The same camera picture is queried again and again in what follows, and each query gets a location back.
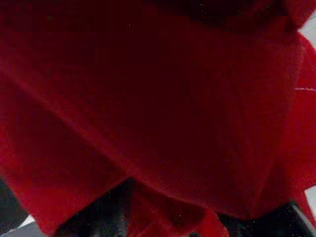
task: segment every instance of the red cloth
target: red cloth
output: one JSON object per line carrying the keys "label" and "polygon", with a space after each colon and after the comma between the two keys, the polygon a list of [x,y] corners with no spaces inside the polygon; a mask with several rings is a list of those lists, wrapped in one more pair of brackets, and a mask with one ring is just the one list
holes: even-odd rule
{"label": "red cloth", "polygon": [[[304,19],[316,7],[288,2]],[[2,8],[0,173],[45,233],[126,177],[194,206],[201,225],[200,208],[255,218],[298,197],[308,211],[316,59],[298,14],[241,34],[169,13],[127,0]],[[162,214],[150,236],[193,228],[149,200]]]}

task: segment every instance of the red garment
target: red garment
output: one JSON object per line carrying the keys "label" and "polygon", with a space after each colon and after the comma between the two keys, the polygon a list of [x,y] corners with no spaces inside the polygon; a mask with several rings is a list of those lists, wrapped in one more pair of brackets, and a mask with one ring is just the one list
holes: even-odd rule
{"label": "red garment", "polygon": [[[255,218],[292,197],[309,211],[316,59],[296,28],[316,2],[285,5],[243,34],[127,0],[2,8],[0,173],[41,229],[126,177],[194,206],[196,228],[205,211]],[[149,236],[193,228],[147,200],[161,213]]]}

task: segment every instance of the white stitching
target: white stitching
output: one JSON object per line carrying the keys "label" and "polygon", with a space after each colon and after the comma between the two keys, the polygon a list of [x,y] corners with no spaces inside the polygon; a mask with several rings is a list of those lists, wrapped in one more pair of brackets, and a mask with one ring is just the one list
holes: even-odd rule
{"label": "white stitching", "polygon": [[311,88],[311,87],[296,87],[295,90],[305,90],[305,91],[316,92],[316,88]]}

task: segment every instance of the red fabric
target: red fabric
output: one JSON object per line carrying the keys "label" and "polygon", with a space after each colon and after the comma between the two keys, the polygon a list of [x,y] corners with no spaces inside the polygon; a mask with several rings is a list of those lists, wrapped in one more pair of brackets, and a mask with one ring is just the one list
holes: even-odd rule
{"label": "red fabric", "polygon": [[[255,218],[315,184],[315,92],[294,88],[315,87],[316,59],[280,31],[292,15],[240,34],[126,0],[14,6],[0,22],[0,172],[45,233],[126,177],[196,222],[200,208]],[[147,236],[193,228],[162,199]]]}

